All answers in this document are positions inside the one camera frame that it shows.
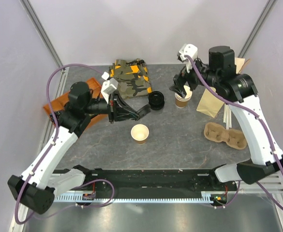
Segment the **single brown paper cup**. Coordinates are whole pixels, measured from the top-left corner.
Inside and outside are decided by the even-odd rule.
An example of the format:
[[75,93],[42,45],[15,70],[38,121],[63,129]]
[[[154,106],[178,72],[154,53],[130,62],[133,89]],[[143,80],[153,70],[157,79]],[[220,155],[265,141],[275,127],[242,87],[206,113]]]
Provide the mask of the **single brown paper cup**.
[[149,129],[144,124],[137,124],[133,126],[131,129],[131,137],[139,145],[144,144],[147,141],[148,136],[149,136]]

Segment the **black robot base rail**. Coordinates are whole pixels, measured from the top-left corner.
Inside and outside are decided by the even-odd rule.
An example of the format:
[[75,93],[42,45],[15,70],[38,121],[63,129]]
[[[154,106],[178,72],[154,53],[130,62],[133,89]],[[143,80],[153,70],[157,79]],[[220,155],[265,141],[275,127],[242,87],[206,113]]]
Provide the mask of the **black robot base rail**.
[[105,196],[114,196],[115,193],[141,189],[180,189],[189,191],[235,191],[237,185],[233,182],[220,183],[210,176],[210,169],[127,169],[127,170],[104,170],[87,169],[81,165],[75,166],[82,171],[85,183],[104,179],[110,181],[98,182],[94,185],[84,187],[85,190],[103,192]]

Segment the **stack of paper cups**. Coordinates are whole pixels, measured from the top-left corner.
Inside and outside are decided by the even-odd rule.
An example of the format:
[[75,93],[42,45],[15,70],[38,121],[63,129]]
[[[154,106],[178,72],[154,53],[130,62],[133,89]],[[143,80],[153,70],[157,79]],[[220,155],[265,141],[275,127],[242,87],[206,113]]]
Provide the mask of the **stack of paper cups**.
[[178,94],[175,93],[175,104],[178,108],[184,108],[187,106],[190,99],[181,99]]

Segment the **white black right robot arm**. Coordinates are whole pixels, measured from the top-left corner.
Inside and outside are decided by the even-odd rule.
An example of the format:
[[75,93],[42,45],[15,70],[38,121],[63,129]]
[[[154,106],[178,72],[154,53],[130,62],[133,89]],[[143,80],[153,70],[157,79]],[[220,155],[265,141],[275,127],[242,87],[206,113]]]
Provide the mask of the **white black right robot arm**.
[[234,50],[225,45],[210,48],[208,64],[197,57],[197,52],[197,47],[192,44],[185,44],[179,50],[178,60],[186,66],[174,76],[170,90],[184,97],[185,84],[191,90],[198,85],[215,88],[214,96],[229,105],[251,154],[247,161],[214,168],[208,178],[209,187],[220,190],[226,182],[233,180],[253,184],[279,171],[283,168],[283,151],[267,125],[252,78],[236,72]]

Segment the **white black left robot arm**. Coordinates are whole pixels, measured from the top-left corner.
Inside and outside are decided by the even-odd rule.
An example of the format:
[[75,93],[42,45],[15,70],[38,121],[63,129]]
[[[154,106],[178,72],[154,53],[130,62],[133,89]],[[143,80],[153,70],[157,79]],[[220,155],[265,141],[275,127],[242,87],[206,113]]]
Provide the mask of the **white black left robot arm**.
[[51,115],[55,131],[35,161],[20,176],[12,175],[8,187],[13,198],[37,214],[45,213],[54,199],[76,187],[91,188],[93,179],[82,170],[72,168],[63,176],[50,177],[67,150],[82,135],[93,116],[108,115],[115,121],[139,120],[150,112],[147,104],[138,111],[131,108],[114,90],[109,100],[93,98],[93,91],[86,82],[74,83],[68,93],[64,109]]

